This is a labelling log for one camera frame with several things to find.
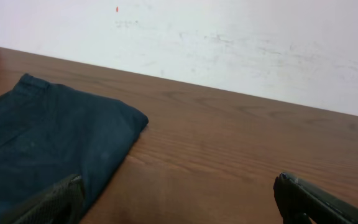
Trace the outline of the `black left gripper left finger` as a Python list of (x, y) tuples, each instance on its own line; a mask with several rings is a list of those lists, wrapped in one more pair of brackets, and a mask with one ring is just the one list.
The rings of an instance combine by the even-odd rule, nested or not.
[(5, 224), (78, 223), (85, 202), (85, 188), (80, 175), (69, 175), (41, 193), (5, 213)]

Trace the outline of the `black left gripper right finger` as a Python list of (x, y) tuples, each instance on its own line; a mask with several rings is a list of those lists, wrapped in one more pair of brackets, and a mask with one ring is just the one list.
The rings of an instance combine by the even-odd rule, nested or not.
[(273, 185), (283, 224), (358, 224), (358, 208), (287, 172)]

